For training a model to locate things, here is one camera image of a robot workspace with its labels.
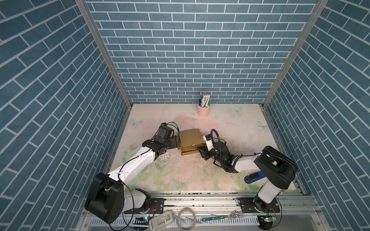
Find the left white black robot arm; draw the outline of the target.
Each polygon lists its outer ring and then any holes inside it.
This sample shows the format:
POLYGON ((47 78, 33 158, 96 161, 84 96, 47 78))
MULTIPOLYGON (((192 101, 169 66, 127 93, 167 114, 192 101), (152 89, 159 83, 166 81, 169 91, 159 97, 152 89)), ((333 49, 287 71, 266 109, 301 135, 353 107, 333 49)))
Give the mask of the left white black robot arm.
POLYGON ((142 143, 139 151, 117 169, 98 173, 92 180, 84 208, 107 224, 122 212, 148 212, 151 195, 141 189, 131 190, 129 183, 148 165, 169 149, 180 146, 174 125, 161 123, 152 139, 142 143))

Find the brown cardboard paper box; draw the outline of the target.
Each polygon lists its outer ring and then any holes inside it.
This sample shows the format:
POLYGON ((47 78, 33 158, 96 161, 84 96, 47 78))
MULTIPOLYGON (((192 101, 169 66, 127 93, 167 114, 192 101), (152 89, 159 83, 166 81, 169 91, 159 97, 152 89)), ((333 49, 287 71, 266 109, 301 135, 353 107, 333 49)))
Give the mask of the brown cardboard paper box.
POLYGON ((205 140, 199 129, 180 131, 179 140, 179 150, 182 156, 199 153, 198 147, 205 144, 205 140))

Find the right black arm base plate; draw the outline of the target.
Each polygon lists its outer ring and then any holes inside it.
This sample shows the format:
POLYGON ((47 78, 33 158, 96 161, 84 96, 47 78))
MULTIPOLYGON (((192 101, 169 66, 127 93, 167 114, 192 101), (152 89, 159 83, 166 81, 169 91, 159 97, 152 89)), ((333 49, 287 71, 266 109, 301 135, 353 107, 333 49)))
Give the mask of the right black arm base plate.
POLYGON ((243 213, 279 213, 281 212, 280 205, 276 198, 271 203, 266 203, 259 199, 257 196, 252 197, 240 197, 236 199, 243 213))

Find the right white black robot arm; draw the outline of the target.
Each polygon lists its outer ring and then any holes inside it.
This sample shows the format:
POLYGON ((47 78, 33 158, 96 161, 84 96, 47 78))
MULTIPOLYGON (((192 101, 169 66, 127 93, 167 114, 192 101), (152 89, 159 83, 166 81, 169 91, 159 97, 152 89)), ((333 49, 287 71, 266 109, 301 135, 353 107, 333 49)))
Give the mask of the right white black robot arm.
POLYGON ((216 130, 204 136, 205 143, 197 148, 204 160, 212 158, 214 164, 227 173, 240 173, 259 170, 267 178, 253 202, 259 212, 267 212, 273 200, 282 191, 288 189, 298 171, 297 164, 271 146, 265 146, 260 153, 250 155, 232 155, 219 138, 216 130))

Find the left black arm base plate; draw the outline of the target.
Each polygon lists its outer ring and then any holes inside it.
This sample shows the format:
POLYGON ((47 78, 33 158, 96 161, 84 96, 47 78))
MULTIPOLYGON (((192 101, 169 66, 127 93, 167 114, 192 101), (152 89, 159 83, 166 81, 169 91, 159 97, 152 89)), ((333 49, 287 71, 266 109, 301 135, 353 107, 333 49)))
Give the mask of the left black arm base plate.
POLYGON ((124 214, 152 214, 159 215, 164 210, 164 198, 151 198, 150 201, 146 200, 140 208, 131 210, 123 210, 124 214))

